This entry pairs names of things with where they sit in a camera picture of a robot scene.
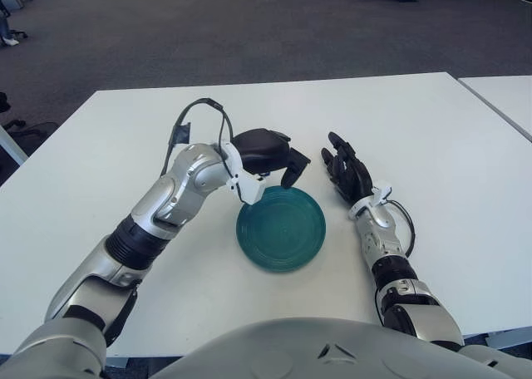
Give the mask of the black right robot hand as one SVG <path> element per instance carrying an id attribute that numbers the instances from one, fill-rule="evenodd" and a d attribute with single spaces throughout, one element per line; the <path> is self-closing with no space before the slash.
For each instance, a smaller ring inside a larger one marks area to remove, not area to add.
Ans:
<path id="1" fill-rule="evenodd" d="M 322 148 L 321 156 L 329 179 L 340 196 L 349 204 L 348 217 L 354 220 L 365 210 L 372 211 L 387 202 L 392 192 L 389 184 L 375 186 L 367 167 L 355 150 L 335 132 L 328 133 L 335 154 Z"/>

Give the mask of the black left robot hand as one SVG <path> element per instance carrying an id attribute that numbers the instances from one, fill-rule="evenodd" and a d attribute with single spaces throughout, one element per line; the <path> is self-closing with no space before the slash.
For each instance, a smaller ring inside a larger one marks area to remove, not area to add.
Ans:
<path id="1" fill-rule="evenodd" d="M 266 189 L 265 177 L 281 170 L 280 186 L 291 188 L 310 164 L 310 159 L 290 145 L 283 133 L 258 128 L 247 130 L 219 145 L 227 186 L 245 204 L 259 202 Z"/>

